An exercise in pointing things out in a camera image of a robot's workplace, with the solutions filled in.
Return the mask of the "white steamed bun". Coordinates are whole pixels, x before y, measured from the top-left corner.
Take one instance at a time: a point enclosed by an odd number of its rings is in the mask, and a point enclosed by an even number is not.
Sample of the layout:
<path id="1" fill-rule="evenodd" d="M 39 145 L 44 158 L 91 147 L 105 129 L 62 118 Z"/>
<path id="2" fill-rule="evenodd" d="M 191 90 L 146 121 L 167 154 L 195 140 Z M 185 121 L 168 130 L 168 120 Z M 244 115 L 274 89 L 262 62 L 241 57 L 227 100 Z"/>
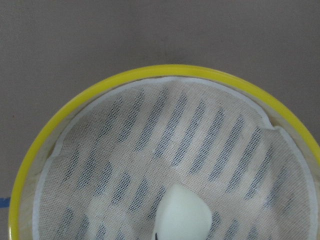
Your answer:
<path id="1" fill-rule="evenodd" d="M 152 239 L 205 240 L 212 225 L 208 205 L 186 187 L 174 184 L 158 204 Z"/>

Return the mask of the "white mesh steamer liner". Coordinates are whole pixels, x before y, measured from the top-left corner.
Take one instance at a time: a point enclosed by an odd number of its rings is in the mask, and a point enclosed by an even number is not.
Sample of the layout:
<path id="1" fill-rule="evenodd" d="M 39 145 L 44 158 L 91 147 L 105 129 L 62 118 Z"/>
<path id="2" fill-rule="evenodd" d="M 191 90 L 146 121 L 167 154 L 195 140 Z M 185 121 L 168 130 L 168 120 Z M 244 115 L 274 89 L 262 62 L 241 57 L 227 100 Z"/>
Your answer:
<path id="1" fill-rule="evenodd" d="M 212 212 L 210 240 L 315 240 L 318 200 L 290 135 L 209 80 L 144 79 L 100 96 L 57 139 L 33 205 L 35 240 L 149 240 L 172 184 Z"/>

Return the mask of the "yellow rimmed steamer basket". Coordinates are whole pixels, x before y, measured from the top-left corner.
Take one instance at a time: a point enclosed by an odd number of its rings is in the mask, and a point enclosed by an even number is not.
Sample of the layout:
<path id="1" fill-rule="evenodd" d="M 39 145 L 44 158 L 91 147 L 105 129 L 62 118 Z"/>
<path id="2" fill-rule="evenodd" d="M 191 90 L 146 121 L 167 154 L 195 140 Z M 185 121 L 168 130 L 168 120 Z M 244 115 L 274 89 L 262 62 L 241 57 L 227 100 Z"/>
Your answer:
<path id="1" fill-rule="evenodd" d="M 267 92 L 233 75 L 191 65 L 156 65 L 138 68 L 109 77 L 77 95 L 59 110 L 41 130 L 29 148 L 17 174 L 9 207 L 9 238 L 33 238 L 33 210 L 37 186 L 47 159 L 70 121 L 102 95 L 124 85 L 146 79 L 167 77 L 195 78 L 230 88 L 260 106 L 270 122 L 282 127 L 293 139 L 310 170 L 318 202 L 320 237 L 320 147 L 302 122 L 281 102 Z"/>

